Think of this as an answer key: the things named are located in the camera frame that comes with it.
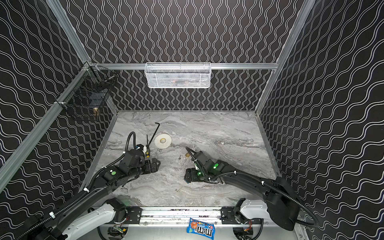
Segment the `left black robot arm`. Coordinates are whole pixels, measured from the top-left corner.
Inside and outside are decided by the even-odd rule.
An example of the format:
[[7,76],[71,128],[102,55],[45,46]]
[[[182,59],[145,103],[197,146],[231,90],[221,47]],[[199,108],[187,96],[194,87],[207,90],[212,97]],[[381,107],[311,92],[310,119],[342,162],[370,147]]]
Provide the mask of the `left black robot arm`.
[[[133,142],[133,148],[129,147],[129,142]],[[160,165],[161,162],[156,158],[149,158],[147,146],[136,144],[136,134],[131,132],[119,158],[98,170],[89,184],[62,206],[48,214],[27,219],[17,239],[76,240],[103,224],[124,223],[129,214],[126,206],[117,199],[107,200],[93,212],[85,212],[99,200],[141,175],[156,173]]]

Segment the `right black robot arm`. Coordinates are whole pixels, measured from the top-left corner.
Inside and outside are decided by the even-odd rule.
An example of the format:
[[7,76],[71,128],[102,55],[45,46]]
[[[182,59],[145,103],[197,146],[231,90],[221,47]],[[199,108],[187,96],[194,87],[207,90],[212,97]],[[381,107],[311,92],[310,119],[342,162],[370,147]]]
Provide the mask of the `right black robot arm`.
[[296,224],[315,228],[319,219],[299,200],[290,184],[282,177],[267,179],[241,171],[227,162],[212,161],[202,151],[186,147],[195,167],[186,170],[186,183],[231,185],[262,198],[269,218],[279,227],[292,231]]

